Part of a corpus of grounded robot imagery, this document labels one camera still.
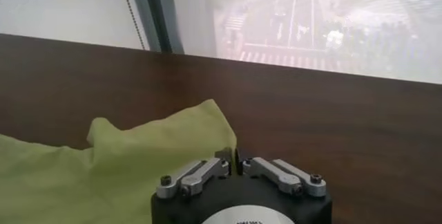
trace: screw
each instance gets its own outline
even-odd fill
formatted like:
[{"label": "screw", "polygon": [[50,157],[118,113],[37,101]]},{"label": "screw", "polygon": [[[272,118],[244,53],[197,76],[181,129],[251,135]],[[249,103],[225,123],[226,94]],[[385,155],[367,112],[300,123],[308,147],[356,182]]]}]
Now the screw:
[{"label": "screw", "polygon": [[295,185],[291,191],[294,196],[301,196],[303,192],[304,189],[302,188],[302,185]]},{"label": "screw", "polygon": [[318,184],[323,181],[323,177],[320,174],[312,174],[310,176],[310,181],[314,184]]},{"label": "screw", "polygon": [[172,178],[171,176],[162,176],[160,182],[161,186],[167,186],[172,183]]},{"label": "screw", "polygon": [[184,187],[181,188],[181,195],[184,198],[188,198],[191,195],[191,190],[187,186],[184,186]]}]

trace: wooden desk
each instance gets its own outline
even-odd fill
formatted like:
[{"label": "wooden desk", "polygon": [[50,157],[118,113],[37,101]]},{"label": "wooden desk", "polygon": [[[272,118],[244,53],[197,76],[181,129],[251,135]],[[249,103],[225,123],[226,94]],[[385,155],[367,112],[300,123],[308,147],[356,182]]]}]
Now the wooden desk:
[{"label": "wooden desk", "polygon": [[322,174],[335,223],[442,221],[442,86],[0,35],[0,133],[87,147],[213,98],[239,145]]}]

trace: crosswalk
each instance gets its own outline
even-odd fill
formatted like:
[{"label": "crosswalk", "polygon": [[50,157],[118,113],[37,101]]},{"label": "crosswalk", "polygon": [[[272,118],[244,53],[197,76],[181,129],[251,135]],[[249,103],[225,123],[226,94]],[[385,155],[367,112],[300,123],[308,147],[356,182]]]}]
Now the crosswalk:
[{"label": "crosswalk", "polygon": [[357,66],[353,65],[351,62],[328,59],[325,55],[319,57],[315,55],[281,55],[242,51],[240,55],[232,55],[227,57],[227,59],[238,60],[241,62],[289,66],[294,68],[308,68],[320,71],[358,73]]},{"label": "crosswalk", "polygon": [[242,29],[242,26],[244,25],[244,21],[245,21],[246,17],[247,17],[246,14],[243,14],[243,15],[231,15],[227,19],[224,27],[227,30],[239,31],[239,30]]}]

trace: metal clamp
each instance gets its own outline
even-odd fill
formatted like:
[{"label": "metal clamp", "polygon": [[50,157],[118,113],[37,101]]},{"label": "metal clamp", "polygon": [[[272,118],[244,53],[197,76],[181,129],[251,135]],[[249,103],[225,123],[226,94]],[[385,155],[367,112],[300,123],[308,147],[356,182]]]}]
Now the metal clamp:
[{"label": "metal clamp", "polygon": [[249,176],[265,176],[273,183],[277,184],[280,191],[300,196],[302,194],[302,183],[300,179],[284,172],[275,165],[263,158],[252,158],[243,162],[244,173]]},{"label": "metal clamp", "polygon": [[192,196],[202,192],[202,187],[213,176],[228,176],[229,163],[220,158],[208,161],[194,161],[172,176],[163,176],[157,187],[159,198],[172,198],[180,190],[183,196]]},{"label": "metal clamp", "polygon": [[273,163],[284,171],[289,172],[297,177],[302,182],[303,187],[310,196],[322,197],[327,193],[327,183],[318,174],[308,174],[303,170],[296,168],[284,160],[273,160]]},{"label": "metal clamp", "polygon": [[202,192],[202,186],[214,176],[228,176],[229,163],[219,158],[211,158],[193,174],[181,180],[182,195],[193,196]]},{"label": "metal clamp", "polygon": [[178,191],[181,179],[188,174],[193,173],[198,167],[201,167],[202,161],[193,161],[172,176],[163,176],[161,183],[157,187],[157,196],[159,198],[172,198]]}]

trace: yellow-green fabric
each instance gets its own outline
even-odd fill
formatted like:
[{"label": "yellow-green fabric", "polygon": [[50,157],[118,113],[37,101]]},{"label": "yellow-green fabric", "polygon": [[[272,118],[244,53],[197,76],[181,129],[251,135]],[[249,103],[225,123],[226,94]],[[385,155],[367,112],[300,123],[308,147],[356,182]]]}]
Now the yellow-green fabric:
[{"label": "yellow-green fabric", "polygon": [[0,135],[0,223],[151,223],[161,175],[235,147],[213,100],[127,131],[93,120],[90,149]]}]

